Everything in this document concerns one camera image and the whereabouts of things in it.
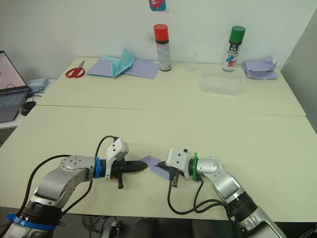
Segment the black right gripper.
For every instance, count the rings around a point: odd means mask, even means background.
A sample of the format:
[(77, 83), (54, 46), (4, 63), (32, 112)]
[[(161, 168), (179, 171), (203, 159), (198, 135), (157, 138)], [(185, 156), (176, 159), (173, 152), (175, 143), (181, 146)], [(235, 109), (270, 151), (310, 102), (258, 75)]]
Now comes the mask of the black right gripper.
[(154, 166), (158, 166), (159, 168), (169, 172), (169, 185), (171, 187), (177, 187), (179, 177), (182, 176), (185, 179), (191, 179), (191, 167), (188, 166), (184, 171), (175, 167), (169, 167), (166, 165), (165, 161), (158, 162), (154, 164)]

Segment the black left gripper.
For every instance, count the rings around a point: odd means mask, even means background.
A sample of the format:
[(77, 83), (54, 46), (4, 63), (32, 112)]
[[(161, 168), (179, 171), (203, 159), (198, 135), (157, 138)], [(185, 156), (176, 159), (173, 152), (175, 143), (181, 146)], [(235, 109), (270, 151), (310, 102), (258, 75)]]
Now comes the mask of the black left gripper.
[(123, 189), (122, 175), (124, 170), (126, 173), (136, 173), (145, 170), (147, 167), (148, 165), (143, 161), (125, 161), (125, 159), (114, 161), (111, 166), (110, 179), (117, 180), (118, 189)]

